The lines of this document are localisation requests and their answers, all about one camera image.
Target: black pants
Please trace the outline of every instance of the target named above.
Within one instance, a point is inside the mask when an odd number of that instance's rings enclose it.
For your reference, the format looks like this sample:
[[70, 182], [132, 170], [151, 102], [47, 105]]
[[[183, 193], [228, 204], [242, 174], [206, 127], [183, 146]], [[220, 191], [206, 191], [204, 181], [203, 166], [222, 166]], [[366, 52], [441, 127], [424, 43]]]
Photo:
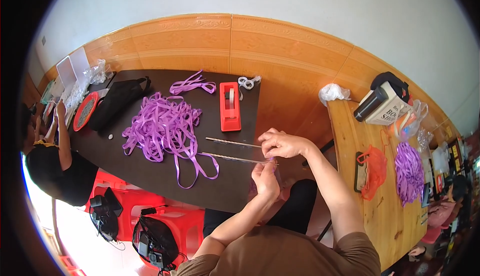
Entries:
[[[279, 226], [291, 231], [305, 234], [317, 197], [317, 183], [311, 179], [297, 181], [290, 190], [290, 197], [280, 210], [268, 221], [267, 225]], [[207, 237], [212, 231], [233, 213], [206, 209], [203, 220], [203, 237]]]

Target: purple ribbon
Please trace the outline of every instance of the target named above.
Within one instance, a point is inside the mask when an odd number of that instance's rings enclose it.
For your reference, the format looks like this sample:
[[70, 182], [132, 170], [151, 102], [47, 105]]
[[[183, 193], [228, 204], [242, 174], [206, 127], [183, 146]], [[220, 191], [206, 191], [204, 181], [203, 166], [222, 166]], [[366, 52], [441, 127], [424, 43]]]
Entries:
[[[181, 99], [177, 104], [172, 99]], [[152, 97], [144, 97], [138, 115], [131, 119], [131, 127], [122, 133], [127, 142], [122, 145], [124, 153], [130, 155], [135, 146], [143, 150], [143, 154], [150, 161], [161, 162], [163, 152], [171, 153], [175, 157], [177, 168], [177, 183], [183, 189], [190, 189], [200, 172], [208, 179], [215, 179], [219, 175], [219, 164], [210, 155], [216, 169], [214, 177], [208, 177], [197, 162], [197, 139], [194, 135], [194, 126], [200, 122], [202, 110], [192, 109], [190, 104], [183, 101], [181, 96], [162, 97], [160, 92]], [[180, 167], [178, 158], [190, 159], [195, 166], [195, 180], [189, 187], [180, 184]]]
[[213, 94], [213, 92], [217, 90], [217, 85], [215, 84], [215, 82], [201, 82], [205, 80], [204, 78], [202, 78], [201, 75], [194, 80], [190, 80], [193, 77], [199, 75], [202, 71], [203, 70], [198, 71], [184, 81], [174, 82], [173, 85], [170, 87], [170, 93], [172, 95], [178, 95], [182, 92], [193, 90], [196, 87], [201, 87], [210, 94]]
[[402, 206], [413, 203], [420, 195], [423, 200], [423, 164], [418, 152], [407, 142], [399, 143], [395, 157], [396, 193]]

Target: wooden table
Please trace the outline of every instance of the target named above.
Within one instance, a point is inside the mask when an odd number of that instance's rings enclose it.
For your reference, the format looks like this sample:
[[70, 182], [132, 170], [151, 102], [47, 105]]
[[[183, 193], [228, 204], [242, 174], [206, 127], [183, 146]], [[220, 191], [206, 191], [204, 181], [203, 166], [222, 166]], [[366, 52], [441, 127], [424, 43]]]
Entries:
[[[176, 70], [127, 70], [117, 73], [113, 81], [150, 77], [152, 95], [160, 91], [163, 96], [170, 96], [169, 88], [175, 81], [185, 80], [196, 71]], [[237, 82], [237, 75], [202, 72], [207, 81], [217, 84], [221, 82]], [[89, 90], [97, 91], [104, 88], [107, 82], [90, 86]], [[198, 152], [209, 152], [242, 159], [264, 159], [257, 148], [241, 147], [232, 144], [219, 144], [205, 139], [206, 136], [229, 141], [253, 144], [255, 140], [255, 125], [257, 106], [260, 94], [259, 83], [251, 90], [242, 89], [243, 101], [240, 102], [240, 131], [223, 133], [220, 129], [220, 97], [219, 90], [213, 94], [201, 88], [180, 93], [185, 101], [195, 109], [201, 109], [200, 123], [194, 126], [194, 134], [198, 141]], [[177, 184], [177, 171], [172, 154], [164, 153], [162, 162], [152, 162], [145, 158], [142, 150], [135, 147], [127, 156], [122, 145], [126, 138], [122, 132], [132, 125], [132, 117], [138, 114], [142, 99], [127, 106], [121, 114], [110, 122], [110, 126], [100, 132], [92, 131], [88, 126], [74, 132], [70, 125], [70, 143], [73, 150], [104, 169], [129, 183], [155, 194], [189, 203], [192, 205], [212, 208], [227, 212], [239, 212], [247, 204], [253, 164], [240, 161], [216, 158], [220, 173], [215, 180], [207, 179], [199, 174], [195, 185], [190, 189], [182, 189]], [[212, 159], [197, 155], [196, 159], [208, 176], [216, 171]], [[189, 159], [179, 159], [180, 183], [189, 186], [195, 180], [195, 168]]]
[[[382, 137], [387, 144], [387, 136], [381, 134], [386, 126], [359, 123], [353, 117], [353, 111], [358, 103], [346, 100], [328, 102], [328, 112], [332, 123], [333, 139], [338, 171], [352, 190], [352, 194], [360, 205], [367, 235], [380, 255], [382, 271], [390, 267], [405, 255], [427, 231], [427, 207], [422, 208], [417, 200], [407, 203], [402, 208], [397, 195], [395, 172], [395, 156], [399, 141], [390, 138], [390, 145], [385, 148], [387, 158], [387, 178], [371, 201], [364, 200], [361, 194], [353, 191], [355, 183], [355, 153], [365, 152], [369, 145], [382, 150]], [[409, 141], [413, 147], [418, 147], [416, 138]]]

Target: black thermos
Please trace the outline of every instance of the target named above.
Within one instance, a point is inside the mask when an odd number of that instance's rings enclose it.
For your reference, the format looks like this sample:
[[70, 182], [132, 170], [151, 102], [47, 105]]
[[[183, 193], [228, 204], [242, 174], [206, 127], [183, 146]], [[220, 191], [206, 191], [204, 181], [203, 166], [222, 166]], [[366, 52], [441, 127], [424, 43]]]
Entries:
[[368, 98], [353, 112], [358, 122], [362, 122], [374, 112], [385, 100], [388, 99], [387, 92], [382, 87], [377, 87]]

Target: red plate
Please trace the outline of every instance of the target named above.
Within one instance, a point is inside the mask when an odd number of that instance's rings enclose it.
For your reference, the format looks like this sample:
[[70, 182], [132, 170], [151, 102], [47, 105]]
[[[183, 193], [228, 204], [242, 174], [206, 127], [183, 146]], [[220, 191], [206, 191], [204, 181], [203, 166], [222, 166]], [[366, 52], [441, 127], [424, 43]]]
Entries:
[[[95, 103], [93, 104], [92, 109], [90, 110], [87, 117], [85, 118], [85, 121], [83, 122], [83, 125], [81, 125], [80, 127], [77, 127], [78, 120], [80, 119], [80, 116], [81, 116], [82, 111], [84, 110], [84, 107], [92, 99], [95, 100]], [[83, 100], [81, 105], [78, 107], [77, 113], [75, 114], [75, 118], [73, 119], [73, 130], [79, 131], [82, 127], [84, 127], [87, 124], [88, 120], [90, 119], [90, 116], [92, 115], [93, 111], [95, 110], [95, 107], [97, 106], [98, 101], [99, 101], [99, 93], [98, 92], [90, 93], [87, 97], [85, 97], [85, 99]]]

